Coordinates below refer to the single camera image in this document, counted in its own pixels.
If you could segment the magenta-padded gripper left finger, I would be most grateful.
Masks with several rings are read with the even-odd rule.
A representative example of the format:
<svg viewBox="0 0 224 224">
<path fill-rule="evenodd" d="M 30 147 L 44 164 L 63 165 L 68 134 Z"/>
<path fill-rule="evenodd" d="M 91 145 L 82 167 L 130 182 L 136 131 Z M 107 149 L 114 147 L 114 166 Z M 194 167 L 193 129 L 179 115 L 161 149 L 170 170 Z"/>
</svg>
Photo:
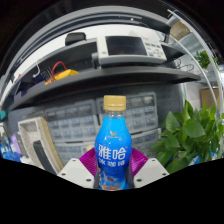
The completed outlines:
<svg viewBox="0 0 224 224">
<path fill-rule="evenodd" d="M 98 165 L 95 150 L 87 151 L 80 159 L 72 158 L 59 172 L 58 176 L 78 186 L 98 188 Z"/>
</svg>

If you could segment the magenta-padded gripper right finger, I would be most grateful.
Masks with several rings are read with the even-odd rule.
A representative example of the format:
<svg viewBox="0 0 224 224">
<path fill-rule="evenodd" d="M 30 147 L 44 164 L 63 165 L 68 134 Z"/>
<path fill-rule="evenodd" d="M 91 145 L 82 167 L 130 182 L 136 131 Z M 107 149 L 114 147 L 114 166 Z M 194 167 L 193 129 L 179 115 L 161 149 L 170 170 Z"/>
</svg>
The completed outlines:
<svg viewBox="0 0 224 224">
<path fill-rule="evenodd" d="M 169 173 L 156 158 L 147 158 L 137 149 L 132 150 L 130 159 L 130 187 L 141 188 Z"/>
</svg>

